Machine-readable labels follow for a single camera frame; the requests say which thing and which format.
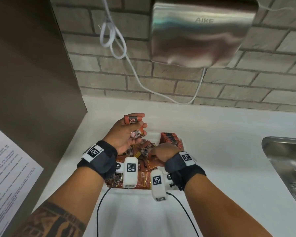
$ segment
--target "forearm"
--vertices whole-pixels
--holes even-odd
[[[103,187],[103,178],[88,167],[79,167],[14,233],[15,237],[81,237]]]
[[[188,181],[185,196],[204,237],[271,237],[204,175]]]

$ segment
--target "person's left arm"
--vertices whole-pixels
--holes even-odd
[[[144,117],[143,113],[129,114]],[[118,155],[141,138],[130,139],[132,131],[147,127],[139,122],[126,125],[124,118],[117,121],[103,141],[110,144]],[[41,204],[12,235],[14,237],[61,236],[81,237],[90,221],[97,199],[103,187],[103,175],[92,168],[82,166]]]

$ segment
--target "hand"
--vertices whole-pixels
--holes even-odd
[[[151,155],[156,155],[160,160],[166,162],[171,159],[176,153],[184,151],[184,148],[179,149],[171,143],[162,143],[150,150]]]
[[[130,116],[145,117],[144,113],[132,113]],[[124,153],[130,145],[141,143],[141,138],[130,139],[132,131],[139,129],[140,127],[146,128],[148,125],[142,121],[131,125],[126,125],[124,118],[120,119],[113,125],[108,134],[103,138],[104,141],[115,147],[118,155]]]

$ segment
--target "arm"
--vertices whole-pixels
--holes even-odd
[[[129,114],[142,116],[143,113]],[[132,131],[146,123],[115,123],[103,140],[122,154],[141,139],[129,139]],[[79,167],[70,178],[40,205],[12,235],[14,237],[82,237],[103,187],[103,177],[89,167]]]
[[[164,143],[150,153],[166,162],[181,151],[170,143]],[[205,175],[192,176],[186,182],[184,192],[204,237],[272,237]]]

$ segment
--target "countertop backsplash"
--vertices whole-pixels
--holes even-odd
[[[107,0],[127,53],[147,88],[188,102],[201,68],[152,63],[149,59],[150,0]],[[296,0],[259,0],[271,8]],[[51,0],[81,93],[123,99],[168,101],[142,89],[126,60],[100,45],[101,0]],[[194,105],[296,112],[296,15],[259,10],[253,27],[228,67],[208,69]]]

